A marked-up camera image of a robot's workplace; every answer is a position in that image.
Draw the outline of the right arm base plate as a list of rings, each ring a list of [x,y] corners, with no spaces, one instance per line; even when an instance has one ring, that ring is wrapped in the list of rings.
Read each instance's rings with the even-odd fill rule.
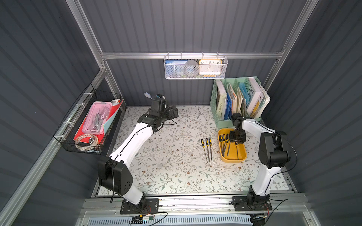
[[[233,196],[231,205],[235,211],[271,211],[269,196]]]

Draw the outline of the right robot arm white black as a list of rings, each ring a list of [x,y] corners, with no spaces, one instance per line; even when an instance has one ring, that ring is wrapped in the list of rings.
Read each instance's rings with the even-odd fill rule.
[[[270,186],[281,169],[290,161],[284,132],[272,130],[259,121],[243,117],[240,113],[232,115],[234,130],[230,132],[231,142],[241,144],[250,133],[259,139],[258,157],[261,163],[258,175],[250,186],[247,195],[247,205],[253,209],[267,205],[270,198]]]

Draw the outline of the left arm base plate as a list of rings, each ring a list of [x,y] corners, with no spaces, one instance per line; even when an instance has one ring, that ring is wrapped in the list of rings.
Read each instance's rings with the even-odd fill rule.
[[[133,204],[127,200],[122,201],[120,214],[156,214],[159,209],[159,199],[146,198],[142,199],[139,204]]]

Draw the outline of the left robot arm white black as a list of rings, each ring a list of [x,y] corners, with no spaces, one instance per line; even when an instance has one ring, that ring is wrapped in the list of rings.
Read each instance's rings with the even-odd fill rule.
[[[133,184],[129,170],[133,159],[143,144],[165,126],[165,122],[179,117],[176,106],[164,110],[149,109],[137,121],[128,138],[109,157],[102,157],[98,162],[99,185],[120,195],[128,202],[139,205],[145,195]]]

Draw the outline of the yellow storage tray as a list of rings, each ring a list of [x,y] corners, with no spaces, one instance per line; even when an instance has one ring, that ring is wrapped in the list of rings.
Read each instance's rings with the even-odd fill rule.
[[[226,147],[226,150],[225,150],[225,157],[222,156],[222,147],[223,147],[223,143],[224,143],[223,137],[224,137],[224,135],[230,133],[230,131],[232,131],[232,130],[233,129],[220,129],[218,131],[218,135],[217,135],[218,144],[217,144],[217,146],[219,148],[219,153],[220,153],[220,156],[221,156],[221,160],[224,163],[241,163],[241,162],[245,161],[246,158],[247,158],[247,152],[246,152],[244,144],[238,144],[239,160],[237,160],[235,143],[231,142],[230,140],[229,140],[229,142],[227,144],[227,147]]]

